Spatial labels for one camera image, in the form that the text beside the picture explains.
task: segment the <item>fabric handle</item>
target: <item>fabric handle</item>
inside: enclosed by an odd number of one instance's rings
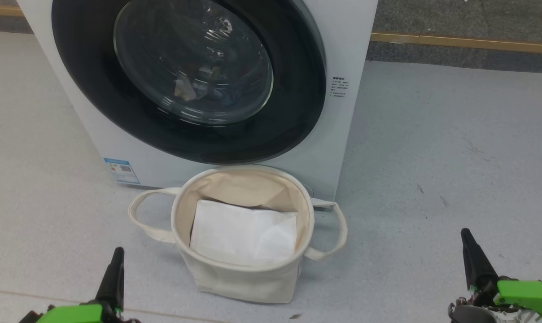
[[[329,257],[330,255],[341,250],[341,248],[345,246],[345,243],[347,243],[347,221],[345,221],[345,216],[343,215],[343,211],[341,211],[341,208],[339,207],[337,203],[323,201],[316,198],[311,198],[310,200],[313,206],[330,207],[337,214],[337,218],[339,218],[339,239],[337,240],[337,245],[335,245],[333,250],[329,252],[322,252],[322,251],[313,249],[312,247],[308,247],[305,250],[305,254],[304,254],[305,257],[318,261],[318,260],[323,260]]]
[[[129,218],[131,219],[131,222],[135,223],[138,227],[141,227],[145,231],[145,233],[147,233],[150,237],[154,238],[155,240],[174,244],[175,238],[173,237],[173,232],[169,230],[157,229],[155,227],[150,227],[149,225],[145,225],[141,223],[137,217],[136,210],[138,206],[140,206],[140,204],[144,202],[144,200],[148,198],[148,196],[152,194],[156,194],[156,193],[163,193],[163,194],[168,194],[170,196],[177,196],[177,194],[181,193],[181,188],[162,188],[160,190],[150,190],[150,191],[145,191],[139,194],[138,196],[134,198],[133,202],[129,205],[129,210],[127,211],[129,213]]]

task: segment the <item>white cardboard in basket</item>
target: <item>white cardboard in basket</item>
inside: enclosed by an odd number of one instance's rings
[[[268,266],[293,256],[296,239],[297,212],[199,200],[189,247],[220,262]]]

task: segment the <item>front-loading washer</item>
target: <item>front-loading washer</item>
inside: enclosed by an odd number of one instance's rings
[[[377,0],[19,0],[116,181],[263,164],[332,200]]]

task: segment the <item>wooden strip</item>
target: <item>wooden strip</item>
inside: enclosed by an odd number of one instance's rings
[[[0,16],[23,17],[23,12],[19,7],[0,6]]]
[[[23,12],[19,7],[0,6],[0,16],[23,17]],[[453,37],[446,35],[415,35],[374,31],[371,34],[371,41],[382,41],[384,43],[394,44],[421,44],[494,49],[496,51],[542,53],[542,43],[528,43],[525,41],[511,41],[500,39]]]

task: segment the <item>laundry basket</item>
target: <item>laundry basket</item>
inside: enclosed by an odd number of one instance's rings
[[[171,231],[144,225],[138,219],[138,206],[154,193],[176,197],[171,210]],[[189,242],[198,200],[216,200],[281,212],[297,211],[294,255],[271,266],[239,266],[216,261],[193,251]],[[329,252],[309,247],[315,224],[314,206],[331,207],[339,219],[339,238],[335,248]],[[347,224],[337,203],[311,198],[293,176],[275,168],[257,165],[214,168],[197,174],[182,188],[143,192],[129,206],[129,216],[150,237],[177,245],[201,292],[251,302],[291,302],[302,257],[325,259],[339,251],[347,241]]]

